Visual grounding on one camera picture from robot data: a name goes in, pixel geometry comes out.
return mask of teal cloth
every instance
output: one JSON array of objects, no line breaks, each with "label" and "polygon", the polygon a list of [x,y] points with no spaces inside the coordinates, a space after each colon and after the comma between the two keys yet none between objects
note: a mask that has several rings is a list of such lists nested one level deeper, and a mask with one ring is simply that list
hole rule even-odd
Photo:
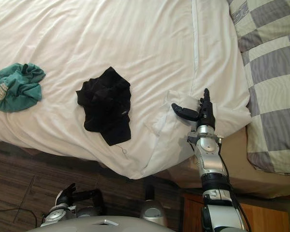
[{"label": "teal cloth", "polygon": [[3,86],[6,95],[0,99],[0,110],[16,112],[41,101],[42,92],[38,82],[44,77],[44,71],[31,63],[24,65],[15,63],[2,69],[0,71],[0,90],[2,92],[1,87]]}]

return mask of wooden floor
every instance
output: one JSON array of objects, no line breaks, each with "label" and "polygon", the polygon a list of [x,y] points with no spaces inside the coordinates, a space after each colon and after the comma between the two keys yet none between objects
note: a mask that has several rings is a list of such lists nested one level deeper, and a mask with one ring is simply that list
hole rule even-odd
[{"label": "wooden floor", "polygon": [[[31,156],[22,149],[0,143],[0,209],[26,208],[38,217],[54,205],[58,192],[75,182],[78,191],[101,189],[109,215],[138,217],[145,186],[155,186],[156,199],[165,207],[169,227],[181,231],[180,189],[157,177],[129,180],[97,162],[46,153]],[[88,206],[90,201],[79,203]],[[34,227],[28,212],[0,212],[0,232],[23,232]]]}]

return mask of laundry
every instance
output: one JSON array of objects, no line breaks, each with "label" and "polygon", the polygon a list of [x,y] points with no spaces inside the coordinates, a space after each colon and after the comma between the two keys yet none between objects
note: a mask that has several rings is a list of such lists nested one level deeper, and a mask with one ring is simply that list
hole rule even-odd
[{"label": "laundry", "polygon": [[44,77],[44,71],[31,63],[15,63],[0,70],[0,110],[17,112],[41,101],[38,82]]},{"label": "laundry", "polygon": [[76,93],[77,103],[85,111],[87,131],[100,132],[110,146],[131,139],[130,83],[112,67],[100,77],[84,82]]}]

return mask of white cloth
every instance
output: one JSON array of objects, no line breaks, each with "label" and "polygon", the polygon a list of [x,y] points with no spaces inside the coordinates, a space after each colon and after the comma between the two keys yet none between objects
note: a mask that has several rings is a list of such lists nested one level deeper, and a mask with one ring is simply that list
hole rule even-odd
[{"label": "white cloth", "polygon": [[[199,111],[200,108],[199,99],[195,99],[185,93],[170,90],[165,97],[164,104],[145,123],[157,136],[160,136],[161,131],[164,130],[163,127],[166,124],[171,125],[176,121],[181,120],[181,118],[177,117],[174,113],[171,107],[172,103],[176,103],[184,108],[190,108],[196,111]],[[216,119],[216,134],[227,137],[235,131],[240,130],[243,127],[243,124],[250,122],[251,118],[248,111],[236,110],[220,106],[219,103],[212,103],[213,114]],[[192,124],[190,122],[186,122],[184,124],[187,125],[185,130],[188,131]]]},{"label": "white cloth", "polygon": [[[226,1],[0,0],[0,69],[15,62],[45,71],[43,99],[21,112],[0,112],[0,140],[98,160],[129,178],[191,155],[185,150],[189,127],[171,112],[160,114],[167,118],[158,133],[148,126],[169,90],[199,99],[209,88],[214,103],[233,109],[226,134],[249,122],[249,92]],[[120,147],[84,129],[75,93],[109,66],[131,84],[131,140]]]}]

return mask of checkered pillowcase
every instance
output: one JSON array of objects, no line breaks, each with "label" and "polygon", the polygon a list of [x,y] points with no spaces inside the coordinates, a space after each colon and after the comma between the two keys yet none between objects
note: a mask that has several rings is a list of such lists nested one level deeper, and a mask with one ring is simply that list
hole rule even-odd
[{"label": "checkered pillowcase", "polygon": [[241,52],[290,35],[290,0],[227,0]]},{"label": "checkered pillowcase", "polygon": [[290,174],[290,35],[242,53],[252,122],[247,158],[257,169]]}]

